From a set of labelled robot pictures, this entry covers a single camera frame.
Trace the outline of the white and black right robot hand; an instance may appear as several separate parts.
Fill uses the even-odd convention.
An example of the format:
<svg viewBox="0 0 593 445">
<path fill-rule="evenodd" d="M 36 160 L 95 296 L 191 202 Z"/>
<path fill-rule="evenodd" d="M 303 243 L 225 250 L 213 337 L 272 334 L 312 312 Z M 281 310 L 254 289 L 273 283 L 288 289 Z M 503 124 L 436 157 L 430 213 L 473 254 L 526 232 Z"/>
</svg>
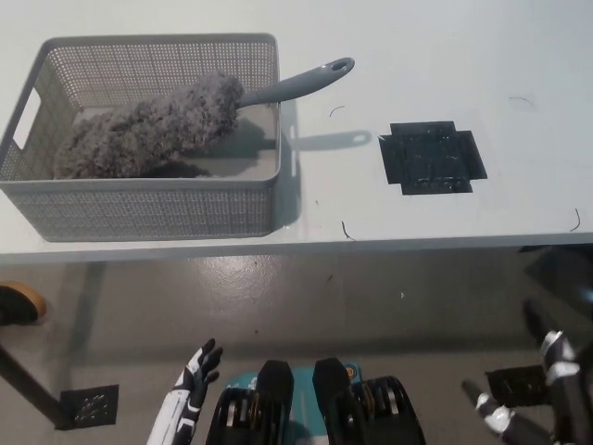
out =
<svg viewBox="0 0 593 445">
<path fill-rule="evenodd" d="M 588 373 L 592 368 L 592 346 L 575 351 L 564 331 L 535 300 L 524 302 L 523 315 L 543 360 L 554 429 L 549 432 L 498 403 L 471 380 L 461 383 L 464 393 L 489 431 L 505 444 L 590 444 L 592 397 Z"/>
</svg>

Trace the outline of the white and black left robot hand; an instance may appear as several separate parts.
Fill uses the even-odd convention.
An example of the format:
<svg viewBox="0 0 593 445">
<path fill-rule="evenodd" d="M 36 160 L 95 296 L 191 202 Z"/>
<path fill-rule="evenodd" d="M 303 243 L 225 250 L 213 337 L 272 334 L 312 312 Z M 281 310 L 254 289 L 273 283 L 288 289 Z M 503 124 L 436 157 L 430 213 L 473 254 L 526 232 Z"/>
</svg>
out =
<svg viewBox="0 0 593 445">
<path fill-rule="evenodd" d="M 147 445 L 187 445 L 193 440 L 208 386 L 220 375 L 222 347 L 211 338 L 192 356 L 165 396 Z"/>
</svg>

